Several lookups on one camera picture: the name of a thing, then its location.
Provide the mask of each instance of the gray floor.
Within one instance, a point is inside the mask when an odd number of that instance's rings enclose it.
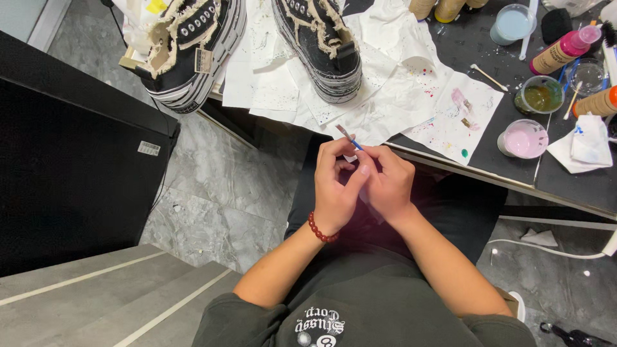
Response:
[[[122,14],[115,13],[122,20]],[[109,10],[99,0],[73,0],[49,54],[152,104],[139,80],[117,65],[124,50]],[[179,121],[182,132],[170,160],[163,198],[141,242],[153,243],[192,265],[214,260],[245,272],[281,242],[307,133],[296,129],[287,137],[268,134],[260,151],[255,151],[197,114]],[[516,193],[508,202],[547,204]],[[605,231],[500,220],[492,238],[514,240],[528,227],[553,230],[558,248],[574,254],[597,253],[610,236]],[[498,253],[491,265],[492,248]],[[542,321],[617,342],[615,257],[568,259],[492,243],[478,268],[495,285],[523,296],[527,324],[539,346],[564,346],[554,335],[539,332]]]

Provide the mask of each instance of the sneaker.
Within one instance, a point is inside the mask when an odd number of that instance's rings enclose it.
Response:
[[[358,44],[332,0],[271,0],[281,36],[298,53],[325,101],[351,100],[360,89]]]
[[[146,63],[134,72],[148,93],[169,109],[179,114],[195,111],[245,26],[243,0],[173,0],[149,33],[152,48]],[[198,69],[196,58],[211,59],[209,70]]]

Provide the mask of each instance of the wooden stick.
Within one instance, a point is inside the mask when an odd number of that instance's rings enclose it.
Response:
[[[508,88],[504,87],[501,83],[495,81],[491,76],[488,76],[484,71],[482,71],[476,64],[471,64],[470,67],[472,69],[478,70],[480,71],[484,76],[486,76],[488,79],[490,79],[491,81],[493,81],[493,83],[495,83],[496,85],[499,86],[499,88],[501,88],[503,91],[508,91]]]
[[[566,111],[566,114],[563,116],[563,120],[568,120],[568,117],[570,116],[570,110],[572,109],[572,105],[574,105],[574,100],[576,100],[576,95],[578,94],[579,89],[581,89],[581,86],[582,86],[582,81],[580,81],[576,85],[574,96],[572,97],[572,101],[570,101],[570,106],[568,106],[568,110]]]

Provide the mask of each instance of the red bead bracelet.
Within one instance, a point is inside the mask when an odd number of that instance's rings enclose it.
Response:
[[[321,233],[321,231],[319,231],[319,228],[317,228],[317,226],[315,225],[315,220],[313,219],[313,213],[314,211],[310,211],[310,213],[308,214],[308,225],[310,227],[311,230],[313,230],[313,233],[315,233],[315,236],[317,236],[317,238],[319,238],[321,241],[323,242],[334,242],[339,238],[339,233],[337,232],[336,234],[332,235],[332,236],[327,236]]]

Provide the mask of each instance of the black t-shirt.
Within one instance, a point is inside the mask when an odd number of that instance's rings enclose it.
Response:
[[[206,307],[193,346],[532,347],[507,316],[457,318],[415,263],[381,248],[324,249],[272,309],[233,293]]]

